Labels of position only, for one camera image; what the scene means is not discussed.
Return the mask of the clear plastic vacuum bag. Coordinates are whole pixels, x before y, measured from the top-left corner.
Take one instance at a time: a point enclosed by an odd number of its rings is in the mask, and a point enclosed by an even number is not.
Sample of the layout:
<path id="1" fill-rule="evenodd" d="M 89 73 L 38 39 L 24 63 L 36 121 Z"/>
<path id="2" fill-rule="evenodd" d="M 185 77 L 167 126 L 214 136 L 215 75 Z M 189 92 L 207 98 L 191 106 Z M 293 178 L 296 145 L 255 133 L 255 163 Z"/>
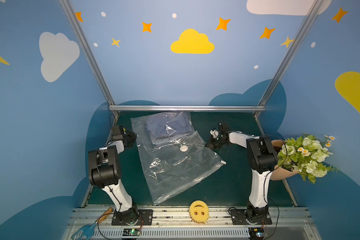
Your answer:
<path id="1" fill-rule="evenodd" d="M 131 124 L 154 205 L 188 190 L 226 164 L 205 147 L 195 129 L 186 136 L 155 141 L 146 128 L 148 116 L 132 118 Z"/>

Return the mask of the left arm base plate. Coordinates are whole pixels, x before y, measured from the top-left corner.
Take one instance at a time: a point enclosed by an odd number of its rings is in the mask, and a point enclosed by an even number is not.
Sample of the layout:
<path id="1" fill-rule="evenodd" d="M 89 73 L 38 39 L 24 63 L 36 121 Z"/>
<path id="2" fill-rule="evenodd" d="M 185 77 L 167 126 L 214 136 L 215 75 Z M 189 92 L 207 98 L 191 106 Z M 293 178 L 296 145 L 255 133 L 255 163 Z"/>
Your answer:
<path id="1" fill-rule="evenodd" d="M 153 210 L 127 210 L 114 213 L 112 217 L 112 226 L 151 226 L 153 220 Z"/>

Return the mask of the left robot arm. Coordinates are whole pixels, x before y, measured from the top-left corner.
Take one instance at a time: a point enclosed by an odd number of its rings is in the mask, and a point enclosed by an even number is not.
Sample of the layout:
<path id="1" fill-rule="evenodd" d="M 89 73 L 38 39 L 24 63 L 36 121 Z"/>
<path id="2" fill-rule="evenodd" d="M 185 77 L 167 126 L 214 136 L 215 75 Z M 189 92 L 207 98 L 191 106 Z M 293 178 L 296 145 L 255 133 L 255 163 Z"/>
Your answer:
<path id="1" fill-rule="evenodd" d="M 89 181 L 108 194 L 116 209 L 117 224 L 134 225 L 139 220 L 139 212 L 133 198 L 122 183 L 120 154 L 131 148 L 137 135 L 123 126 L 112 127 L 111 142 L 106 146 L 88 152 Z"/>

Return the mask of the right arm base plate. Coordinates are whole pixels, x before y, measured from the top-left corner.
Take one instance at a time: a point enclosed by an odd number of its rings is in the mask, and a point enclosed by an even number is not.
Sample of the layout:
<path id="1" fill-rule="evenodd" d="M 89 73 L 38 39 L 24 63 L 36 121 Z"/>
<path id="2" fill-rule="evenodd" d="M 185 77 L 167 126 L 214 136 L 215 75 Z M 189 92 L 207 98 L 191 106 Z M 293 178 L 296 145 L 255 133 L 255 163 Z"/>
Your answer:
<path id="1" fill-rule="evenodd" d="M 272 225 L 273 222 L 269 214 L 253 216 L 247 209 L 229 208 L 228 214 L 231 216 L 233 225 Z"/>

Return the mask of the blue checkered shirt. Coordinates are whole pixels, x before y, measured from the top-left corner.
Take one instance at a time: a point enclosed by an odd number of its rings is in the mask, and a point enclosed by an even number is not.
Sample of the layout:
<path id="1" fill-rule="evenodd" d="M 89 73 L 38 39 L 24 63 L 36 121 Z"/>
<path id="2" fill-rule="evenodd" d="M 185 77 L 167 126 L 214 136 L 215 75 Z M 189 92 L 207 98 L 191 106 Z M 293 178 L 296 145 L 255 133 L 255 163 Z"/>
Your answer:
<path id="1" fill-rule="evenodd" d="M 163 112 L 148 116 L 146 128 L 155 140 L 174 139 L 194 132 L 189 113 Z"/>

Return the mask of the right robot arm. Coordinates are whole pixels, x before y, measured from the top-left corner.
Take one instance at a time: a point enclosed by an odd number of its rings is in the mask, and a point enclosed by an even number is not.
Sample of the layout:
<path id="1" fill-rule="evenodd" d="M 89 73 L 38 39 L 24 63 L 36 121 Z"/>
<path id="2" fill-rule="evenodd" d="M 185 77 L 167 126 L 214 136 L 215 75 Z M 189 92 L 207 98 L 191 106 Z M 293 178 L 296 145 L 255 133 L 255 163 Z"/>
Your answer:
<path id="1" fill-rule="evenodd" d="M 251 224 L 271 224 L 268 189 L 271 175 L 278 163 L 276 152 L 268 136 L 247 135 L 232 131 L 228 124 L 219 123 L 210 130 L 207 148 L 220 149 L 235 144 L 247 149 L 248 163 L 252 170 L 252 186 L 245 211 L 246 221 Z"/>

